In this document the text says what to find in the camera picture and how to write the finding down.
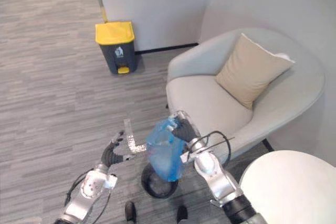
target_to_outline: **shoe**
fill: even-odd
[[[136,223],[137,221],[137,213],[135,209],[135,205],[131,201],[127,201],[125,204],[125,219],[126,221],[133,221],[133,223]]]
[[[180,206],[177,210],[176,215],[176,221],[179,223],[181,220],[187,220],[188,219],[188,210],[185,206]]]

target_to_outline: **round table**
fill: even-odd
[[[250,164],[240,186],[269,224],[336,223],[336,168],[317,157],[270,152]]]

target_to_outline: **robotic arm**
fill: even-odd
[[[133,155],[121,156],[113,152],[122,140],[123,132],[116,134],[105,148],[101,162],[90,171],[80,186],[77,196],[63,210],[60,218],[54,224],[79,224],[90,215],[93,204],[99,199],[104,190],[112,190],[118,178],[108,175],[111,165],[134,158]]]
[[[179,122],[172,133],[187,143],[189,153],[181,156],[184,163],[194,161],[195,169],[207,182],[215,200],[211,203],[223,209],[232,224],[267,224],[256,213],[233,176],[222,168],[218,158],[207,148],[198,130],[183,112],[175,115]]]

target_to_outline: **beige cushion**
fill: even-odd
[[[201,135],[219,130],[228,137],[245,126],[253,111],[242,106],[215,80],[215,76],[186,76],[170,81],[166,87],[172,113],[184,110]],[[210,139],[215,144],[217,136]]]
[[[253,102],[267,85],[294,64],[274,55],[241,34],[216,81],[243,106]]]

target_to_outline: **white armchair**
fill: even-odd
[[[268,86],[252,111],[215,80],[240,33],[296,61]],[[186,111],[202,135],[219,130],[234,136],[230,143],[235,157],[312,106],[323,91],[324,79],[320,62],[292,39],[271,30],[245,28],[217,36],[175,57],[168,67],[166,91],[170,111]],[[209,146],[221,140],[212,136]],[[222,161],[226,159],[225,144],[217,145],[214,151]]]

